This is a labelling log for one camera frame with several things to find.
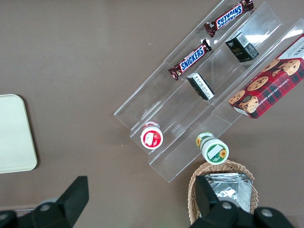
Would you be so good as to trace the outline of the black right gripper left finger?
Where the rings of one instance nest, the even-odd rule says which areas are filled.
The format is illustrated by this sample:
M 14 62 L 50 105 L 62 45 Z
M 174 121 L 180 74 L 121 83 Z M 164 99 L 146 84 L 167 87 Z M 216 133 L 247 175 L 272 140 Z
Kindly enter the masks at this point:
M 72 228 L 88 200 L 88 177 L 79 176 L 55 202 L 46 202 L 35 208 L 33 227 Z

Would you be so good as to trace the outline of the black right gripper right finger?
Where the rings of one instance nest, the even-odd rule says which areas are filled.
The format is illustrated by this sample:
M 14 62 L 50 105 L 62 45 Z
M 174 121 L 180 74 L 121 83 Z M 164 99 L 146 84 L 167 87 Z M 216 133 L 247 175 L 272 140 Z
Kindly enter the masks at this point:
M 196 201 L 201 217 L 192 228 L 233 228 L 238 221 L 238 207 L 232 202 L 220 201 L 207 179 L 197 176 L 195 180 Z

